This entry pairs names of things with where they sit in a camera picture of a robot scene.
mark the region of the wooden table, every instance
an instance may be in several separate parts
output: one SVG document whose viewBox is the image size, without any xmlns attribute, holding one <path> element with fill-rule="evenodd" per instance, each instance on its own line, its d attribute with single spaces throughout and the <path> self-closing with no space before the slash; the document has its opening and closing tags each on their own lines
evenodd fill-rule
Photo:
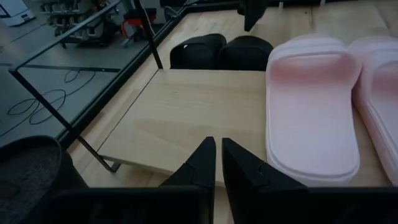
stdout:
<svg viewBox="0 0 398 224">
<path fill-rule="evenodd" d="M 169 68 L 169 54 L 174 46 L 214 32 L 223 34 L 228 41 L 240 35 L 255 35 L 273 46 L 313 32 L 329 34 L 345 44 L 370 35 L 398 36 L 398 23 L 394 23 L 398 16 L 396 8 L 396 1 L 339 2 L 282 11 L 268 8 L 250 33 L 243 31 L 244 17 L 236 11 L 193 13 L 182 19 L 158 51 L 164 67 Z M 167 174 L 175 171 L 205 136 L 215 136 L 218 147 L 221 137 L 231 137 L 266 159 L 264 86 L 264 74 L 258 72 L 157 71 L 150 56 L 83 135 L 108 159 L 140 164 Z M 354 122 L 361 167 L 352 185 L 391 184 L 356 111 Z M 86 152 L 77 143 L 71 148 L 75 149 L 72 157 L 78 170 L 84 171 L 84 177 L 94 177 L 92 173 L 97 168 L 87 159 L 91 155 L 82 156 Z M 96 175 L 105 172 L 95 171 Z M 216 178 L 217 184 L 222 185 L 220 163 Z M 118 181 L 124 185 L 126 180 Z"/>
</svg>

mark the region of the wooden platform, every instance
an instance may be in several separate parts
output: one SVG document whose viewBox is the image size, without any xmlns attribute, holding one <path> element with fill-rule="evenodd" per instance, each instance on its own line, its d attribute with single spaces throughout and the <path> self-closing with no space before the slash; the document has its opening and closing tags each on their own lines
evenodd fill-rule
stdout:
<svg viewBox="0 0 398 224">
<path fill-rule="evenodd" d="M 264 72 L 159 70 L 98 153 L 172 174 L 213 136 L 222 186 L 221 138 L 265 159 L 265 102 Z"/>
<path fill-rule="evenodd" d="M 269 8 L 249 34 L 266 39 L 274 46 L 298 35 L 312 32 L 330 34 L 350 44 L 357 38 L 369 35 L 398 37 L 396 18 L 398 18 L 398 2 L 394 0 L 339 2 L 329 3 L 322 8 L 287 8 L 283 11 L 279 11 L 278 8 Z M 243 16 L 238 15 L 236 11 L 186 15 L 158 47 L 164 67 L 166 69 L 170 67 L 169 53 L 172 47 L 182 41 L 215 32 L 223 34 L 230 41 L 237 36 L 248 35 L 243 31 L 243 23 Z M 86 128 L 83 136 L 95 149 L 99 149 L 110 132 L 118 123 L 121 123 L 121 118 L 156 72 L 156 63 L 153 56 L 150 56 Z M 355 118 L 359 148 L 369 150 L 361 150 L 361 169 L 352 184 L 355 186 L 390 185 L 386 176 L 380 173 L 379 159 L 363 123 L 357 116 Z M 127 165 L 122 165 L 116 174 L 110 174 L 78 143 L 74 144 L 69 151 L 76 168 L 93 187 L 156 186 L 167 178 L 167 175 L 158 172 Z M 231 223 L 228 199 L 222 188 L 217 188 L 216 191 L 215 223 Z"/>
</svg>

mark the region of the red object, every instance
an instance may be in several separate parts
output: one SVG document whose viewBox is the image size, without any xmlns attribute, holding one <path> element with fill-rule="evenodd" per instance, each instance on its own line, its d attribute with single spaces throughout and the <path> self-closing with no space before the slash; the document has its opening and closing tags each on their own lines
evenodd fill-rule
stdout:
<svg viewBox="0 0 398 224">
<path fill-rule="evenodd" d="M 156 19 L 156 14 L 149 14 L 148 18 L 149 18 L 149 24 L 153 24 Z M 125 36 L 125 38 L 128 38 L 128 39 L 130 37 L 128 36 L 126 29 L 124 28 L 126 24 L 129 24 L 130 26 L 134 26 L 134 27 L 140 27 L 142 29 L 142 21 L 141 21 L 141 18 L 139 18 L 139 17 L 123 20 L 123 22 L 121 24 L 122 34 L 123 34 L 123 36 Z"/>
</svg>

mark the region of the slide sandal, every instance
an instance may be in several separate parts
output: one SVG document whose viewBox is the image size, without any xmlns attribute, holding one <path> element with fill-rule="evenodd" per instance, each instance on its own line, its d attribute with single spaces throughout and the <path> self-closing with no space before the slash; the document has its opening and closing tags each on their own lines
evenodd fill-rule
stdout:
<svg viewBox="0 0 398 224">
<path fill-rule="evenodd" d="M 277 49 L 274 49 L 270 57 L 275 54 L 276 52 L 279 52 L 281 50 L 286 50 L 286 49 L 291 49 L 292 47 L 297 48 L 297 47 L 307 47 L 307 46 L 322 46 L 322 45 L 338 45 L 338 46 L 344 46 L 344 43 L 342 41 L 333 38 L 333 37 L 328 37 L 323 34 L 308 34 L 308 35 L 302 35 L 299 37 L 296 37 L 286 43 L 283 43 L 278 46 Z"/>
<path fill-rule="evenodd" d="M 359 169 L 351 90 L 361 64 L 338 44 L 276 51 L 266 72 L 268 163 L 307 186 L 348 185 Z"/>
<path fill-rule="evenodd" d="M 349 50 L 363 64 L 353 92 L 355 107 L 388 178 L 398 185 L 398 39 L 359 39 Z"/>
</svg>

